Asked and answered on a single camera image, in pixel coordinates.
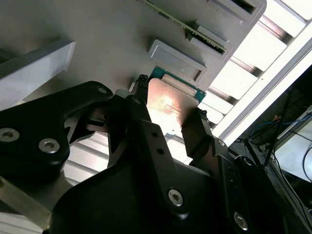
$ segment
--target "circuit board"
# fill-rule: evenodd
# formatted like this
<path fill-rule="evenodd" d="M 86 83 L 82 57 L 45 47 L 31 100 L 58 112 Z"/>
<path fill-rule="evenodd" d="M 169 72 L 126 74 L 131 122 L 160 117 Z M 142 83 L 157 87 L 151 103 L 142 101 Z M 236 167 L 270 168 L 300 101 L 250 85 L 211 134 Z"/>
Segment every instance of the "circuit board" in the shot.
<path fill-rule="evenodd" d="M 150 75 L 150 79 L 151 78 L 159 78 L 161 79 L 165 74 L 168 74 L 170 75 L 171 77 L 177 79 L 178 81 L 186 84 L 187 86 L 191 87 L 192 89 L 195 89 L 196 90 L 196 94 L 194 96 L 194 98 L 199 102 L 201 103 L 202 100 L 205 98 L 206 96 L 206 92 L 200 90 L 200 89 L 197 89 L 195 86 L 191 85 L 190 83 L 186 82 L 185 80 L 175 76 L 174 74 L 170 73 L 170 72 L 167 72 L 165 71 L 164 69 L 162 69 L 161 67 L 155 67 L 154 70 L 152 71 L 151 75 Z"/>

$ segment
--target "black plastic bracket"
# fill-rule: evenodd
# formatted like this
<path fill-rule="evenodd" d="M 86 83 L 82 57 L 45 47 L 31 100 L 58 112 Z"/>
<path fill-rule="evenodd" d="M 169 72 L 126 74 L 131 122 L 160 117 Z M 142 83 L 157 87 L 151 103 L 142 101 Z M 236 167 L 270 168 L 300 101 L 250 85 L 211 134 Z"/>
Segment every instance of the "black plastic bracket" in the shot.
<path fill-rule="evenodd" d="M 112 96 L 106 86 L 91 81 L 1 111 L 0 129 L 14 129 L 19 137 L 11 142 L 0 141 L 0 175 L 33 182 L 55 179 L 69 156 L 72 136 L 78 139 L 93 133 L 84 126 L 79 133 L 80 117 L 93 104 L 105 105 Z M 58 142 L 55 153 L 39 149 L 39 142 L 46 138 Z"/>

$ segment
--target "blue cable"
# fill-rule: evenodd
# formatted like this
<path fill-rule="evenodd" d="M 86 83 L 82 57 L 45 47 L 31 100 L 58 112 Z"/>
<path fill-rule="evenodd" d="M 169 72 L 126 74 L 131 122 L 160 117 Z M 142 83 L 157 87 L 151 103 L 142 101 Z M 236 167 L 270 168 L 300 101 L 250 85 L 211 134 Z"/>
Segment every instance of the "blue cable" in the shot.
<path fill-rule="evenodd" d="M 307 116 L 305 116 L 305 117 L 303 117 L 302 119 L 298 119 L 298 120 L 294 120 L 294 121 L 290 121 L 290 122 L 286 122 L 286 123 L 282 123 L 282 124 L 292 124 L 292 123 L 296 123 L 296 122 L 301 122 L 301 121 L 304 121 L 304 120 L 307 120 L 308 118 L 310 118 L 311 117 L 311 115 L 307 115 Z M 274 123 L 273 121 L 270 121 L 270 122 L 265 122 L 265 123 L 260 123 L 258 126 L 256 126 L 253 130 L 252 130 L 252 132 L 250 133 L 250 135 L 249 135 L 249 138 L 251 138 L 252 136 L 253 136 L 253 134 L 254 134 L 254 132 L 255 132 L 255 130 L 256 129 L 258 129 L 259 127 L 261 127 L 262 125 L 265 125 L 265 124 L 272 124 L 272 123 Z"/>

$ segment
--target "wire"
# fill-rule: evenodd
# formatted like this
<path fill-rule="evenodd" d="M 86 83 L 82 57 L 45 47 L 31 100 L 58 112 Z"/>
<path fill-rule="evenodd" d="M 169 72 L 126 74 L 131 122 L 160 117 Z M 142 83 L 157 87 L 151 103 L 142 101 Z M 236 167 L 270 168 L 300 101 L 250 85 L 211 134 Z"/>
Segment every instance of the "wire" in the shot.
<path fill-rule="evenodd" d="M 305 152 L 304 156 L 303 156 L 303 159 L 302 159 L 302 169 L 303 169 L 303 172 L 305 174 L 305 176 L 309 179 L 309 181 L 312 183 L 312 180 L 310 179 L 310 177 L 308 176 L 307 172 L 306 172 L 306 167 L 305 167 L 305 162 L 306 162 L 306 158 L 307 158 L 307 155 L 309 153 L 309 151 L 312 149 L 312 146 Z"/>
<path fill-rule="evenodd" d="M 278 162 L 277 158 L 275 157 L 275 146 L 274 146 L 274 153 L 273 153 L 273 156 L 274 156 L 274 159 L 275 159 L 275 161 L 276 161 L 276 163 L 277 163 L 277 166 L 278 166 L 278 168 L 279 168 L 279 172 L 281 173 L 282 178 L 283 178 L 283 180 L 285 181 L 285 184 L 287 184 L 287 186 L 288 186 L 288 188 L 290 189 L 290 191 L 292 192 L 292 194 L 293 194 L 293 195 L 296 197 L 296 199 L 298 200 L 298 202 L 299 202 L 299 204 L 300 204 L 300 207 L 301 207 L 301 209 L 302 209 L 302 212 L 303 212 L 303 214 L 304 214 L 304 216 L 305 216 L 305 218 L 306 218 L 306 220 L 307 220 L 307 223 L 308 223 L 308 225 L 309 225 L 309 227 L 310 227 L 310 230 L 312 230 L 311 223 L 309 222 L 309 219 L 308 219 L 308 217 L 307 217 L 306 210 L 305 210 L 304 207 L 303 207 L 302 201 L 300 200 L 300 198 L 298 197 L 298 195 L 295 193 L 295 191 L 293 190 L 293 188 L 292 188 L 292 187 L 290 186 L 290 184 L 288 183 L 287 179 L 285 178 L 285 176 L 284 176 L 284 174 L 283 174 L 283 172 L 282 172 L 281 166 L 279 165 L 279 162 Z"/>
<path fill-rule="evenodd" d="M 282 111 L 282 114 L 281 114 L 281 119 L 280 121 L 278 122 L 278 126 L 277 126 L 277 130 L 275 131 L 275 137 L 274 137 L 274 140 L 272 141 L 272 145 L 271 147 L 269 148 L 269 152 L 267 154 L 267 157 L 265 159 L 265 162 L 264 164 L 262 165 L 262 168 L 266 167 L 268 164 L 269 164 L 269 161 L 270 161 L 270 157 L 271 157 L 271 154 L 275 148 L 275 144 L 277 142 L 277 138 L 278 138 L 278 135 L 282 129 L 282 123 L 283 123 L 283 120 L 284 120 L 284 117 L 285 117 L 285 114 L 287 112 L 287 108 L 289 106 L 289 103 L 291 101 L 291 97 L 292 97 L 292 93 L 293 93 L 293 90 L 291 89 L 290 92 L 288 93 L 288 96 L 287 96 L 287 99 L 286 99 L 286 102 L 285 102 L 285 105 L 284 105 L 284 108 L 283 108 L 283 111 Z"/>
<path fill-rule="evenodd" d="M 309 138 L 307 138 L 307 137 L 305 137 L 305 136 L 303 136 L 303 135 L 301 135 L 301 134 L 299 134 L 299 133 L 296 133 L 296 132 L 293 132 L 293 131 L 291 131 L 291 130 L 289 130 L 291 133 L 294 133 L 294 134 L 296 134 L 296 135 L 298 135 L 298 136 L 301 136 L 302 138 L 304 138 L 304 139 L 306 139 L 306 140 L 308 140 L 308 141 L 311 141 L 312 142 L 312 140 L 311 139 L 309 139 Z"/>
<path fill-rule="evenodd" d="M 305 120 L 307 120 L 307 119 L 310 118 L 310 117 L 311 117 L 311 115 L 307 115 L 307 116 L 303 117 L 302 119 L 297 119 L 297 120 L 290 121 L 290 122 L 286 122 L 286 123 L 282 123 L 282 124 L 283 124 L 283 125 L 288 125 L 288 124 L 292 124 L 292 123 L 297 123 L 297 122 L 305 121 Z M 270 122 L 260 123 L 258 126 L 256 126 L 256 127 L 252 130 L 252 132 L 251 132 L 250 135 L 249 135 L 249 138 L 253 137 L 254 131 L 255 131 L 256 129 L 258 129 L 259 127 L 261 127 L 262 125 L 273 124 L 273 123 L 279 123 L 279 121 L 280 121 L 280 120 L 278 120 L 278 121 L 276 121 L 276 122 L 270 121 Z"/>

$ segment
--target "bolt head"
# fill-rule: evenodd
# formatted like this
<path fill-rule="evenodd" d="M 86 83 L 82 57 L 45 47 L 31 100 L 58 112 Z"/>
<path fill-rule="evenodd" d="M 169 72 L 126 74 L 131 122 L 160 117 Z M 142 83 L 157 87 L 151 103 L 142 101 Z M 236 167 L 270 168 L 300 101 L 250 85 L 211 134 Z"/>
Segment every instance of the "bolt head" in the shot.
<path fill-rule="evenodd" d="M 247 221 L 244 219 L 243 216 L 241 216 L 239 213 L 234 212 L 234 220 L 235 223 L 244 231 L 248 230 L 248 224 Z"/>
<path fill-rule="evenodd" d="M 136 99 L 136 98 L 134 98 L 133 101 L 134 101 L 135 103 L 137 103 L 137 104 L 141 104 L 141 102 L 140 102 L 138 99 Z"/>
<path fill-rule="evenodd" d="M 182 206 L 183 197 L 178 190 L 175 190 L 175 189 L 169 190 L 168 197 L 175 206 Z"/>
<path fill-rule="evenodd" d="M 218 143 L 219 143 L 221 146 L 225 146 L 225 143 L 224 143 L 222 140 L 220 140 L 220 139 L 218 139 Z"/>
<path fill-rule="evenodd" d="M 12 142 L 20 137 L 20 133 L 13 128 L 1 128 L 0 129 L 0 141 Z"/>
<path fill-rule="evenodd" d="M 46 139 L 41 140 L 39 142 L 38 147 L 42 152 L 48 153 L 48 154 L 54 154 L 60 148 L 59 143 L 52 138 L 46 138 Z"/>
<path fill-rule="evenodd" d="M 107 91 L 103 88 L 98 88 L 99 92 L 103 93 L 103 94 L 107 94 Z"/>

